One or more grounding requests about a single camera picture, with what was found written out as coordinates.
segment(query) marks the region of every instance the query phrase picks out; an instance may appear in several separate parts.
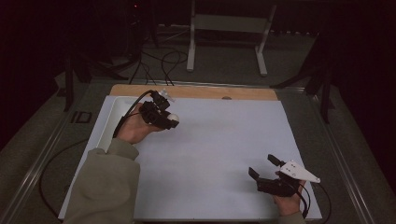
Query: black cable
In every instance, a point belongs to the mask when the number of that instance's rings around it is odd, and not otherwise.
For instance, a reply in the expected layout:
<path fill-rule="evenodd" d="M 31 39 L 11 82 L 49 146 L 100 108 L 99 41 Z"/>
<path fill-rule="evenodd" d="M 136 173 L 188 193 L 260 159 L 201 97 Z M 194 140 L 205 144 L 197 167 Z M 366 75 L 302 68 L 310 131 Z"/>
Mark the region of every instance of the black cable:
<path fill-rule="evenodd" d="M 165 58 L 166 58 L 168 55 L 171 55 L 171 54 L 173 54 L 173 53 L 177 53 L 177 54 L 178 54 L 177 63 L 174 63 L 174 66 L 173 66 L 168 72 L 166 72 L 166 71 L 165 71 L 165 68 L 163 67 Z M 169 73 L 172 72 L 172 71 L 176 68 L 176 66 L 180 63 L 180 58 L 181 58 L 181 57 L 180 57 L 180 52 L 179 52 L 178 50 L 177 50 L 177 51 L 171 51 L 171 52 L 169 52 L 169 53 L 163 55 L 163 59 L 161 60 L 161 69 L 163 70 L 163 73 L 165 74 L 165 82 L 166 82 L 166 85 L 168 85 L 168 80 L 169 80 L 170 83 L 172 84 L 172 86 L 175 86 L 175 84 L 172 82 L 171 78 L 169 77 Z"/>
<path fill-rule="evenodd" d="M 146 72 L 146 85 L 149 83 L 149 78 L 151 79 L 151 81 L 154 83 L 154 85 L 157 85 L 157 83 L 155 82 L 155 80 L 152 78 L 152 76 L 149 74 L 149 66 L 145 63 L 142 63 L 142 67 Z"/>
<path fill-rule="evenodd" d="M 321 186 L 321 184 L 318 183 L 318 185 L 320 186 L 321 189 L 323 189 L 323 192 L 326 194 L 327 199 L 329 200 L 329 215 L 327 215 L 326 219 L 324 220 L 324 222 L 323 222 L 323 224 L 324 224 L 327 221 L 329 221 L 330 216 L 332 215 L 332 201 L 330 200 L 329 193 L 326 191 L 326 189 L 323 188 L 323 186 Z"/>
<path fill-rule="evenodd" d="M 300 186 L 303 187 L 303 189 L 306 192 L 306 195 L 308 195 L 308 209 L 307 210 L 309 211 L 309 209 L 311 208 L 311 195 L 309 195 L 308 190 L 302 184 L 300 184 Z"/>
<path fill-rule="evenodd" d="M 81 141 L 79 141 L 79 142 L 76 142 L 75 144 L 72 144 L 72 145 L 70 145 L 70 146 L 68 146 L 68 147 L 65 147 L 65 148 L 63 148 L 62 150 L 60 150 L 58 153 L 56 153 L 55 155 L 53 155 L 53 156 L 47 161 L 47 164 L 46 164 L 46 166 L 44 166 L 43 172 L 41 173 L 41 175 L 40 175 L 40 177 L 39 177 L 39 179 L 38 179 L 38 191 L 39 191 L 39 193 L 40 193 L 40 197 L 41 197 L 41 199 L 42 199 L 44 205 L 47 206 L 47 208 L 51 211 L 51 213 L 52 213 L 53 215 L 55 215 L 55 217 L 56 217 L 59 221 L 61 221 L 61 220 L 58 218 L 58 213 L 55 212 L 55 209 L 52 208 L 52 206 L 51 206 L 50 203 L 47 201 L 47 199 L 46 199 L 46 197 L 45 197 L 45 195 L 44 195 L 44 192 L 43 192 L 43 188 L 42 188 L 42 184 L 43 184 L 43 183 L 42 183 L 42 182 L 43 182 L 44 173 L 46 172 L 46 170 L 47 170 L 48 166 L 50 165 L 50 163 L 51 163 L 56 157 L 58 157 L 59 155 L 61 155 L 61 153 L 63 153 L 63 152 L 66 151 L 67 149 L 70 149 L 70 148 L 72 148 L 72 147 L 75 147 L 75 146 L 77 146 L 77 145 L 79 145 L 79 144 L 81 144 L 81 143 L 84 143 L 84 142 L 86 142 L 86 141 L 88 141 L 88 138 L 87 138 L 87 139 L 84 139 L 84 140 L 81 140 Z"/>
<path fill-rule="evenodd" d="M 177 49 L 172 49 L 172 50 L 173 51 L 168 52 L 165 55 L 163 55 L 163 57 L 161 59 L 158 58 L 158 57 L 155 57 L 155 56 L 153 56 L 151 54 L 148 54 L 148 53 L 146 53 L 144 51 L 142 51 L 142 53 L 147 55 L 147 56 L 149 56 L 149 57 L 151 57 L 151 58 L 153 58 L 153 59 L 161 61 L 161 69 L 163 70 L 163 73 L 165 75 L 165 83 L 166 83 L 166 85 L 169 85 L 168 84 L 168 81 L 169 81 L 173 86 L 175 86 L 175 84 L 172 82 L 171 78 L 169 77 L 169 74 L 176 68 L 176 66 L 178 64 L 186 62 L 188 60 L 188 55 L 187 55 L 187 53 L 179 51 Z M 178 55 L 178 59 L 177 59 L 176 62 L 169 62 L 169 61 L 165 60 L 166 57 L 168 57 L 169 55 L 174 54 L 174 53 L 177 53 L 177 55 Z M 183 60 L 181 60 L 181 58 L 182 58 L 181 55 L 182 54 L 185 56 L 185 58 Z M 172 68 L 169 71 L 165 71 L 165 69 L 164 69 L 164 64 L 165 63 L 173 64 Z"/>
<path fill-rule="evenodd" d="M 161 58 L 155 57 L 155 56 L 153 56 L 153 55 L 151 55 L 151 54 L 149 54 L 149 53 L 146 53 L 145 51 L 142 51 L 142 53 L 143 53 L 143 54 L 146 54 L 147 56 L 149 56 L 149 57 L 151 57 L 151 58 L 153 58 L 153 59 L 157 59 L 157 60 L 159 60 L 159 61 L 163 61 L 164 63 L 184 63 L 184 62 L 186 62 L 187 59 L 188 59 L 188 55 L 187 55 L 187 53 L 185 53 L 185 52 L 179 51 L 179 50 L 177 50 L 177 49 L 172 49 L 172 48 L 162 48 L 162 49 L 171 49 L 172 51 L 178 51 L 178 52 L 180 52 L 181 54 L 185 55 L 186 58 L 183 59 L 183 60 L 181 60 L 180 62 L 168 62 L 168 61 L 166 61 L 166 60 L 164 60 L 164 59 L 161 59 Z"/>
<path fill-rule="evenodd" d="M 139 55 L 139 64 L 137 65 L 136 69 L 134 70 L 134 74 L 132 75 L 131 79 L 129 80 L 129 85 L 131 85 L 132 80 L 134 80 L 134 77 L 137 74 L 137 71 L 139 70 L 140 64 L 142 64 L 142 54 L 140 53 Z"/>
<path fill-rule="evenodd" d="M 304 204 L 303 218 L 306 218 L 306 215 L 308 215 L 308 209 L 307 209 L 308 205 L 306 204 L 306 200 L 298 190 L 296 191 L 296 194 L 301 198 L 301 201 L 303 201 Z"/>
<path fill-rule="evenodd" d="M 136 101 L 131 105 L 131 107 L 128 109 L 128 111 L 125 113 L 126 118 L 128 118 L 129 114 L 131 113 L 131 111 L 134 109 L 134 107 L 137 105 L 137 103 L 139 103 L 139 101 L 141 101 L 143 99 L 143 97 L 145 97 L 147 94 L 149 93 L 153 93 L 153 91 L 145 91 L 143 92 L 143 94 L 141 94 L 139 96 L 139 98 L 136 99 Z"/>

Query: white board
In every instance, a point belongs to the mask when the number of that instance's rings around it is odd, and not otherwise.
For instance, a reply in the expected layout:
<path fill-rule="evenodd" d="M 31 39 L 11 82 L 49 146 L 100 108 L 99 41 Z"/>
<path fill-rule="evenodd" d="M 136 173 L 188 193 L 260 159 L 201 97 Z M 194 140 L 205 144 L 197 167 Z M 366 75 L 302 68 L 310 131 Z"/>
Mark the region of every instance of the white board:
<path fill-rule="evenodd" d="M 134 100 L 106 98 L 86 152 L 108 147 L 120 116 Z M 304 166 L 279 101 L 179 98 L 168 110 L 178 114 L 179 125 L 152 133 L 136 146 L 141 174 L 135 220 L 277 218 L 272 197 L 257 191 L 248 167 L 262 178 L 275 179 L 278 168 L 267 160 L 268 154 Z M 307 218 L 321 218 L 310 184 L 305 187 L 311 196 Z"/>

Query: metal frame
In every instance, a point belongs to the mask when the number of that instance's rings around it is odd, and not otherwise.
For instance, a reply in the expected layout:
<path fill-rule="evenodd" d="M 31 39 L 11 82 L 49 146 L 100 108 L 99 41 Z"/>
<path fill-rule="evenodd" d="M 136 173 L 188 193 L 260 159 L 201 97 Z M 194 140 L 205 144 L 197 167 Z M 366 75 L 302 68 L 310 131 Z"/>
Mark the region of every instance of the metal frame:
<path fill-rule="evenodd" d="M 375 224 L 375 220 L 373 215 L 370 212 L 370 209 L 367 206 L 366 201 L 361 194 L 361 189 L 359 188 L 358 183 L 355 180 L 354 175 L 349 169 L 347 164 L 347 160 L 345 159 L 341 148 L 338 146 L 337 141 L 332 133 L 332 129 L 330 125 L 325 123 L 321 114 L 320 114 L 320 101 L 318 97 L 315 95 L 310 99 L 311 105 L 319 123 L 322 125 L 322 129 L 324 133 L 327 135 L 325 138 L 328 141 L 329 146 L 331 147 L 331 153 L 334 157 L 335 164 L 340 172 L 341 177 L 343 178 L 344 184 L 346 185 L 346 190 L 349 193 L 349 197 L 355 206 L 355 210 L 358 213 L 359 219 L 361 223 L 365 224 Z"/>
<path fill-rule="evenodd" d="M 35 184 L 37 183 L 39 177 L 42 175 L 43 169 L 45 168 L 48 160 L 50 159 L 50 156 L 54 152 L 59 140 L 61 139 L 62 133 L 64 131 L 64 126 L 72 118 L 72 112 L 77 108 L 78 103 L 84 96 L 84 93 L 85 90 L 71 105 L 70 110 L 63 113 L 60 121 L 51 133 L 46 145 L 44 145 L 44 147 L 41 149 L 40 154 L 35 159 L 33 165 L 27 171 L 16 193 L 14 194 L 4 213 L 0 217 L 1 224 L 13 223 L 18 217 L 18 214 L 21 212 L 22 208 L 29 199 L 29 196 L 34 189 Z"/>
<path fill-rule="evenodd" d="M 272 6 L 268 18 L 247 18 L 247 17 L 228 17 L 204 15 L 195 13 L 195 0 L 191 0 L 191 26 L 190 26 L 190 47 L 187 59 L 187 71 L 194 70 L 195 61 L 195 29 L 203 30 L 219 30 L 219 31 L 239 31 L 248 33 L 262 34 L 262 42 L 256 46 L 255 53 L 257 63 L 260 69 L 260 75 L 267 76 L 267 68 L 265 65 L 262 51 L 265 46 L 268 34 L 270 32 L 271 23 L 276 12 L 276 6 Z"/>

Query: beige sleeve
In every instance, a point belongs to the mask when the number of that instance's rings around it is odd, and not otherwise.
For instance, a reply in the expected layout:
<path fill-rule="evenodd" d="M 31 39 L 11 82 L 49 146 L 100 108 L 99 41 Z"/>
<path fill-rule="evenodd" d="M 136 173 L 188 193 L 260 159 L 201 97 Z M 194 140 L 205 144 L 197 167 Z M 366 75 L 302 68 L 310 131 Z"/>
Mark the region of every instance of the beige sleeve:
<path fill-rule="evenodd" d="M 303 214 L 301 212 L 294 213 L 289 216 L 279 217 L 279 224 L 305 224 L 305 220 L 303 218 Z"/>
<path fill-rule="evenodd" d="M 140 165 L 131 144 L 113 139 L 107 153 L 88 152 L 71 191 L 64 223 L 132 223 Z"/>

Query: person's right hand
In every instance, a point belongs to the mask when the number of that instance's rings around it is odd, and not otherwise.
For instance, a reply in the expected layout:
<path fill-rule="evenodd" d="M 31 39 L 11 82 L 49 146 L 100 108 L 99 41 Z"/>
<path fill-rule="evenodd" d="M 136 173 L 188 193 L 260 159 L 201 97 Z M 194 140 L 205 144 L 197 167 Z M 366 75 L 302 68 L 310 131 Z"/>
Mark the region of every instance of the person's right hand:
<path fill-rule="evenodd" d="M 150 133 L 163 130 L 152 124 L 147 124 L 143 120 L 142 116 L 139 114 L 140 106 L 142 106 L 141 103 L 136 105 L 134 110 L 131 112 L 131 116 L 122 124 L 116 138 L 130 144 L 135 144 L 141 142 Z"/>
<path fill-rule="evenodd" d="M 298 191 L 300 194 L 303 191 L 303 185 L 306 181 L 300 180 L 300 187 Z M 273 195 L 274 203 L 276 203 L 277 209 L 279 211 L 279 215 L 282 217 L 292 215 L 297 212 L 301 212 L 300 210 L 300 201 L 301 198 L 296 193 L 293 194 L 291 197 L 280 197 Z"/>

